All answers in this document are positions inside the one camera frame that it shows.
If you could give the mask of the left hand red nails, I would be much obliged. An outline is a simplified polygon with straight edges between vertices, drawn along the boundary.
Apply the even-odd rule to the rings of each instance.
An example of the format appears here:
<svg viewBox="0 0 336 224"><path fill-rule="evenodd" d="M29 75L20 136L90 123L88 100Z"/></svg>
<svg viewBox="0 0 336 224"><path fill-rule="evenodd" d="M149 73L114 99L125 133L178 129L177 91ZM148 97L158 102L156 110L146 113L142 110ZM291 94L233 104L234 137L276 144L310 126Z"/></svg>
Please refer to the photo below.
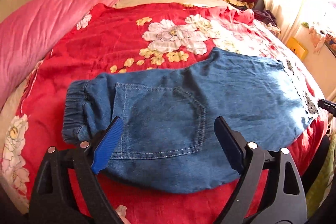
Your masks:
<svg viewBox="0 0 336 224"><path fill-rule="evenodd" d="M124 224L130 224L129 220L126 218L126 211L127 211L127 207L123 206L123 205L118 206L117 209L116 209L116 213L121 218L123 223Z"/></svg>

